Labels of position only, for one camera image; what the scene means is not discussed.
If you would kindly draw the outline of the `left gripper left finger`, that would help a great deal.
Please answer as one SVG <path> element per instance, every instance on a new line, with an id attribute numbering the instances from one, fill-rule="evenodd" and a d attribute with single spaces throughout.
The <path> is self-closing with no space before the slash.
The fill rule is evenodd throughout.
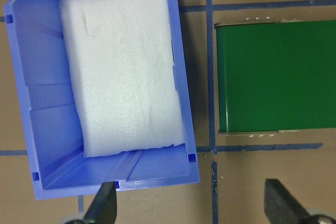
<path id="1" fill-rule="evenodd" d="M 117 194 L 115 186 L 115 182 L 102 183 L 84 215 L 84 223 L 115 223 L 117 218 Z"/>

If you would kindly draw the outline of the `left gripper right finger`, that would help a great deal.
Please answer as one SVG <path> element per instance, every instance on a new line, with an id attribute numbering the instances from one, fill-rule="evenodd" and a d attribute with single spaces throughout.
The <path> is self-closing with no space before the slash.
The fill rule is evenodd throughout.
<path id="1" fill-rule="evenodd" d="M 266 179 L 264 212 L 268 221 L 276 223 L 304 223 L 310 214 L 278 179 Z"/>

